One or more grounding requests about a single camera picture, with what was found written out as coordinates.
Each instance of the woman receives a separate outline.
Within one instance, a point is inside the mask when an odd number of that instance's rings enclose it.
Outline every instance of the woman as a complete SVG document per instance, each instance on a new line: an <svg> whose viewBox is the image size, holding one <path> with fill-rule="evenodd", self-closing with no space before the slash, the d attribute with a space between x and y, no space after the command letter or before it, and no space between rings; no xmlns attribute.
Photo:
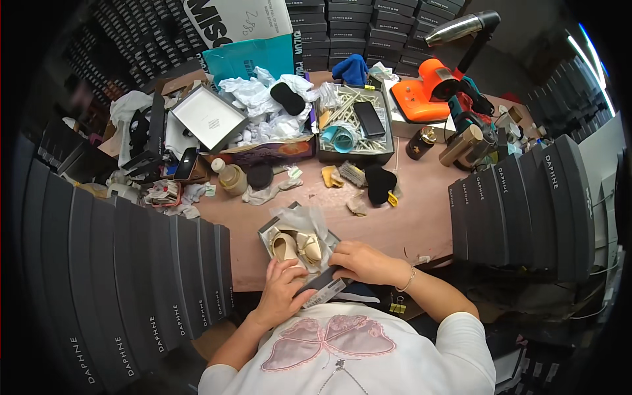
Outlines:
<svg viewBox="0 0 632 395"><path fill-rule="evenodd" d="M259 306L200 379L211 394L493 394L495 370L478 310L457 289L358 241L342 241L334 278L405 290L441 323L436 346L405 321L359 303L300 307L305 269L272 260ZM257 351L260 341L272 336Z"/></svg>

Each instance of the hand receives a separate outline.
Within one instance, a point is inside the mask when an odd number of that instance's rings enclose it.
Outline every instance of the hand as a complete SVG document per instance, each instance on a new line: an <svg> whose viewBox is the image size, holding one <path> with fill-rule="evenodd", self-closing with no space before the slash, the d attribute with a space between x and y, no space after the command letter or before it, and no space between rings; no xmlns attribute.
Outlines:
<svg viewBox="0 0 632 395"><path fill-rule="evenodd" d="M265 273L265 288L259 306L248 315L248 318L266 330L292 317L317 292L316 289L308 289L294 298L294 294L301 289L303 283L292 282L292 280L308 274L302 267L289 269L297 263L298 259L279 262L277 258L274 258L268 264Z"/></svg>
<svg viewBox="0 0 632 395"><path fill-rule="evenodd" d="M410 264L405 260L391 258L359 241L341 241L329 260L332 265L343 267L334 273L334 279L403 288L410 278Z"/></svg>

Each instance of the plastic bottle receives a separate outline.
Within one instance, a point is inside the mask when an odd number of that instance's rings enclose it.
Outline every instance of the plastic bottle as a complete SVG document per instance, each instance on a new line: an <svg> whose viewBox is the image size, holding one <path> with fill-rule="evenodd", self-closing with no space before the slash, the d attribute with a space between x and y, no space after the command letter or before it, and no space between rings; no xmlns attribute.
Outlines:
<svg viewBox="0 0 632 395"><path fill-rule="evenodd" d="M236 164L226 165L221 158L215 158L210 164L211 169L219 175L219 184L233 196L242 195L248 188L246 173Z"/></svg>

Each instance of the wooden table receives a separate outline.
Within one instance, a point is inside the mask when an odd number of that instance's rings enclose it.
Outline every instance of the wooden table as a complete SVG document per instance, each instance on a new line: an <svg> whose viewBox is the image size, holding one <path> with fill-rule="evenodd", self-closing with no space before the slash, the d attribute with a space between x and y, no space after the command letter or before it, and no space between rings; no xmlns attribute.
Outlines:
<svg viewBox="0 0 632 395"><path fill-rule="evenodd" d="M331 73L325 71L311 73L311 77L316 86L331 81ZM509 108L515 105L495 97L488 96L488 99L495 106L503 104ZM526 108L521 110L525 118L531 119ZM195 206L202 218L230 229L233 289L242 292L264 288L269 256L257 230L271 219L271 208L287 207L294 201L304 206L320 207L329 229L342 240L368 243L392 257L406 259L408 256L413 260L417 255L429 255L435 259L451 254L452 226L447 187L468 173L439 163L438 156L445 149L444 144L437 144L419 161L414 161L404 150L408 139L396 137L394 142L397 151L384 168L397 170L404 196L397 207L383 204L373 208L365 193L363 199L369 207L366 217L354 216L346 206L358 189L351 183L342 188L326 188L320 173L325 165L317 159L297 163L303 171L302 186L282 191L261 206L243 203L241 197L231 197L219 187L214 197L200 198L200 203ZM278 174L272 183L287 178L287 173ZM217 183L217 179L213 177L211 183Z"/></svg>

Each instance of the bracelet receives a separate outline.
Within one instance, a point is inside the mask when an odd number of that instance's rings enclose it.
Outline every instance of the bracelet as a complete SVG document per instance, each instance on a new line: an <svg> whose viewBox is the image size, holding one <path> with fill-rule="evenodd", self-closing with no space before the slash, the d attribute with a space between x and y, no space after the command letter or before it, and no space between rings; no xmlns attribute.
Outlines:
<svg viewBox="0 0 632 395"><path fill-rule="evenodd" d="M415 276L417 275L417 272L415 271L415 268L413 266L410 267L410 278L408 279L408 284L406 284L406 286L403 289L399 289L397 287L395 287L395 290L397 292L404 292L408 289L408 287L410 287L410 283L413 282L413 279L415 278Z"/></svg>

